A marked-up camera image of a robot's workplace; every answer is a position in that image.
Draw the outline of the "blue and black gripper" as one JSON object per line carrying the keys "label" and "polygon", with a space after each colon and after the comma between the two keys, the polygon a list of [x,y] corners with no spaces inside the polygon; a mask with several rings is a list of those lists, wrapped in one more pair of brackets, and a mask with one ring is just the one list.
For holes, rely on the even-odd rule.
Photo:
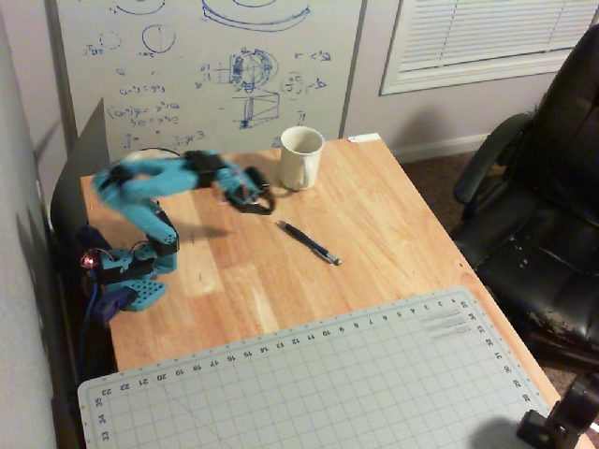
{"label": "blue and black gripper", "polygon": [[258,195],[259,192],[268,191],[270,184],[257,167],[242,170],[239,166],[220,158],[211,158],[210,167],[213,170],[212,180],[234,209],[240,213],[256,215],[274,213],[275,198],[266,194]]}

